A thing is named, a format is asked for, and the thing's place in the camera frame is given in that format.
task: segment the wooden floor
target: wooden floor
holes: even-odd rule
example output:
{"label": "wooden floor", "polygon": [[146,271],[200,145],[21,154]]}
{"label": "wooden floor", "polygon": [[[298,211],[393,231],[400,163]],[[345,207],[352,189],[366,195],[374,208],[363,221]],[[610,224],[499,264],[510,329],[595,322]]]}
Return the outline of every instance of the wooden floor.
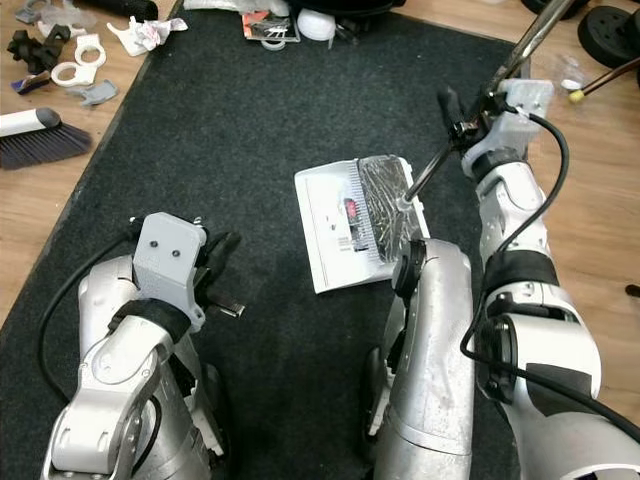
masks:
{"label": "wooden floor", "polygon": [[[2,2],[4,49],[13,31],[23,26],[12,15],[21,2]],[[171,0],[158,3],[162,15],[172,7]],[[638,7],[631,0],[594,0],[590,5],[602,3],[629,12]],[[510,41],[517,41],[534,18],[519,0],[497,5],[482,0],[408,0],[399,12]],[[128,57],[105,27],[110,17],[97,16],[94,31],[100,33],[108,55],[97,80],[113,81],[120,95],[93,110],[80,107],[79,100],[54,85],[19,97],[8,84],[25,75],[24,63],[13,62],[3,51],[2,113],[50,106],[67,123],[89,130],[98,144],[143,57]],[[112,21],[119,28],[127,23],[125,19]],[[578,59],[589,77],[606,71],[580,48],[577,23],[578,19],[562,22],[552,32],[534,56],[534,77],[553,75],[559,54]],[[188,31],[175,35],[181,36],[180,41],[197,41]],[[63,60],[70,59],[72,52],[70,45]],[[464,75],[464,65],[460,69]],[[569,180],[546,220],[560,278],[600,348],[604,371],[600,398],[640,423],[640,302],[624,293],[627,283],[640,282],[640,90],[634,76],[628,75],[578,107],[558,97],[549,117],[564,131],[572,150]],[[420,168],[419,162],[426,161],[429,153],[425,152],[423,159],[413,159],[414,168]],[[548,189],[558,168],[557,147],[551,137],[543,135],[533,145],[531,157],[537,178]],[[89,158],[85,155],[15,172],[0,171],[0,324]]]}

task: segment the broom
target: broom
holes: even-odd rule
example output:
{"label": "broom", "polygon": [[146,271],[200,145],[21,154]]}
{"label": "broom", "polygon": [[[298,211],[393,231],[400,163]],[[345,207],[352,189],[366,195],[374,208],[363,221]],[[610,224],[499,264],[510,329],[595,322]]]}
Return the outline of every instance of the broom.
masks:
{"label": "broom", "polygon": [[86,153],[89,133],[62,123],[50,108],[0,115],[0,166],[15,170]]}

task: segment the metal rod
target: metal rod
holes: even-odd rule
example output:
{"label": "metal rod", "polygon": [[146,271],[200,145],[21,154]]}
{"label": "metal rod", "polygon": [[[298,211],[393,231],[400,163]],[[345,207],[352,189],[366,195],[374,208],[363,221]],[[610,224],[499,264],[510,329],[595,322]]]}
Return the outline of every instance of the metal rod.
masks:
{"label": "metal rod", "polygon": [[[533,21],[529,29],[522,36],[520,41],[513,47],[511,54],[507,60],[498,68],[489,83],[483,89],[481,95],[474,103],[469,112],[469,121],[473,121],[481,113],[483,108],[483,98],[487,93],[493,92],[498,88],[500,82],[512,75],[515,75],[524,62],[531,56],[536,48],[547,37],[551,29],[562,18],[567,9],[574,0],[551,0],[547,6]],[[445,162],[449,153],[451,153],[452,145],[447,143],[438,150],[438,153],[429,161],[427,166],[420,172],[418,179],[413,182],[407,192],[402,197],[406,203],[411,202],[416,195],[422,190],[427,182],[433,177],[433,174]]]}

